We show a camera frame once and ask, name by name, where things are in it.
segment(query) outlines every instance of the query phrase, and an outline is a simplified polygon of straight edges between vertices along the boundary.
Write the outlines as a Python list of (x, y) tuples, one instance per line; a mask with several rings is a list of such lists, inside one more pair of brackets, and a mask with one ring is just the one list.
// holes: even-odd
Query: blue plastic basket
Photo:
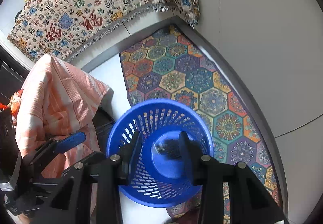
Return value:
[(194, 196), (200, 186), (192, 186), (179, 159), (166, 159), (156, 152), (156, 144), (178, 139), (186, 131), (200, 143), (204, 154), (213, 156), (213, 141), (202, 119), (193, 110), (168, 99), (152, 99), (135, 105), (115, 123), (107, 144), (107, 156), (130, 143), (135, 130), (143, 134), (136, 173), (129, 186), (120, 190), (133, 201), (148, 207), (172, 207)]

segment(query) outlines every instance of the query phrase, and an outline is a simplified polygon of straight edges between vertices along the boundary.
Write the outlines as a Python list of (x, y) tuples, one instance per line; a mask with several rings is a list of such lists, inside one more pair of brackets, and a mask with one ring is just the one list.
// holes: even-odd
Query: silver screw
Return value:
[(74, 167), (76, 169), (81, 169), (83, 167), (83, 163), (82, 162), (77, 162), (77, 163), (75, 163)]
[(245, 169), (247, 167), (247, 164), (245, 162), (238, 162), (238, 167), (241, 169)]
[(120, 156), (118, 154), (114, 154), (110, 157), (112, 161), (118, 161), (120, 159)]
[(211, 157), (209, 155), (201, 156), (202, 161), (210, 161)]

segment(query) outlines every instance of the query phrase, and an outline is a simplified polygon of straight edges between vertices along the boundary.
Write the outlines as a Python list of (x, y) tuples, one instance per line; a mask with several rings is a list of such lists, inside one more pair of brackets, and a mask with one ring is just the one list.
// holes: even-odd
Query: basket bottom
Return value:
[(167, 178), (185, 177), (184, 162), (178, 147), (180, 132), (180, 130), (173, 130), (164, 133), (151, 147), (152, 164), (162, 176)]

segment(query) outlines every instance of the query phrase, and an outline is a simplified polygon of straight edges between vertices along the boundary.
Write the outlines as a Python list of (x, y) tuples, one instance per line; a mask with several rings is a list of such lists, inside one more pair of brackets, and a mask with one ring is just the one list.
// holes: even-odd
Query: blue gripper pad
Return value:
[(71, 148), (74, 148), (77, 145), (83, 143), (85, 139), (86, 135), (83, 132), (77, 132), (73, 135), (70, 135), (57, 144), (55, 152), (63, 154), (66, 151), (69, 151)]

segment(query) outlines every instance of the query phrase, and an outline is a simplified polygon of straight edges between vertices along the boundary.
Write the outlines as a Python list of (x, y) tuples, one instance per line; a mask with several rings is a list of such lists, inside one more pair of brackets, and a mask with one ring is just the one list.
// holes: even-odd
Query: hexagon tile pattern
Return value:
[[(148, 99), (181, 102), (202, 118), (211, 132), (214, 158), (244, 161), (279, 204), (280, 191), (262, 136), (215, 63), (176, 26), (162, 28), (120, 53), (131, 106)], [(200, 203), (201, 194), (167, 208), (176, 218)], [(230, 221), (229, 194), (224, 194), (224, 222)]]

